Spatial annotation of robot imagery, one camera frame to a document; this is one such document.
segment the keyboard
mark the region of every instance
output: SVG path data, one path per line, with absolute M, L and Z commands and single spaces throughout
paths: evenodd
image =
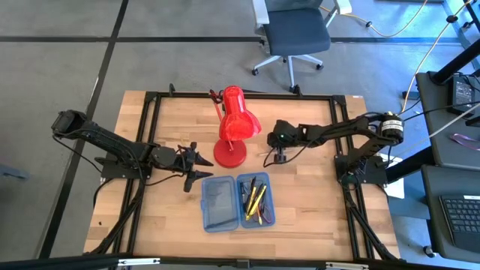
M 454 245 L 480 253 L 480 196 L 441 196 L 440 203 Z

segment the blue plastic container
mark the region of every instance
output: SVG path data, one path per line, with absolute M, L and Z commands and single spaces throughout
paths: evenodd
M 242 207 L 243 185 L 250 192 L 250 184 L 256 176 L 257 188 L 261 184 L 267 186 L 265 194 L 267 215 L 260 225 L 256 218 L 246 221 L 245 210 Z M 239 175 L 237 181 L 232 176 L 207 178 L 202 181 L 202 200 L 200 207 L 203 213 L 203 228 L 208 233 L 227 232 L 235 230 L 241 224 L 246 229 L 269 227 L 275 223 L 275 210 L 270 188 L 269 175 L 265 172 Z

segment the lamp shade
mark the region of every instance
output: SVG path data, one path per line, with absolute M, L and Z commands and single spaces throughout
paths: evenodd
M 257 135 L 262 126 L 245 106 L 245 97 L 240 87 L 232 85 L 223 91 L 225 116 L 220 123 L 220 139 L 238 141 Z

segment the lamp base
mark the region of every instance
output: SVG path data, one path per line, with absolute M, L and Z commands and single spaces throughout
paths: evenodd
M 213 156 L 218 165 L 225 168 L 240 166 L 247 158 L 247 146 L 243 141 L 232 141 L 233 150 L 227 141 L 219 139 L 213 148 Z

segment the wooden table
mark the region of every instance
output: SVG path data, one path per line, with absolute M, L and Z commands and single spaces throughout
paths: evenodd
M 115 133 L 135 140 L 143 107 L 144 91 L 126 91 L 115 127 Z M 262 229 L 207 233 L 200 210 L 201 180 L 190 193 L 183 192 L 183 178 L 172 178 L 147 187 L 143 200 L 134 254 L 138 256 L 255 258 L 291 260 L 352 260 L 350 236 L 344 198 L 336 181 L 333 157 L 335 142 L 309 148 L 293 162 L 263 168 L 268 132 L 277 119 L 292 125 L 299 123 L 329 125 L 332 123 L 329 103 L 316 100 L 246 100 L 247 108 L 259 119 L 262 132 L 246 140 L 247 159 L 238 168 L 198 167 L 215 176 L 266 171 L 270 175 L 276 224 Z M 350 118 L 365 113 L 362 97 L 347 96 Z M 218 140 L 219 121 L 208 98 L 162 98 L 154 141 L 176 148 L 198 142 L 198 150 L 208 161 L 215 162 L 213 146 Z M 148 134 L 147 124 L 144 140 Z M 358 147 L 364 137 L 354 136 Z M 287 156 L 293 156 L 293 149 Z M 150 182 L 170 172 L 154 169 Z M 85 243 L 85 251 L 96 248 L 119 217 L 125 191 L 124 179 L 112 181 L 99 193 Z M 364 184 L 364 201 L 369 224 L 380 240 L 399 257 L 397 241 L 385 194 L 375 185 Z M 360 252 L 365 256 L 362 231 L 357 224 Z M 126 249 L 128 229 L 124 232 L 121 251 Z

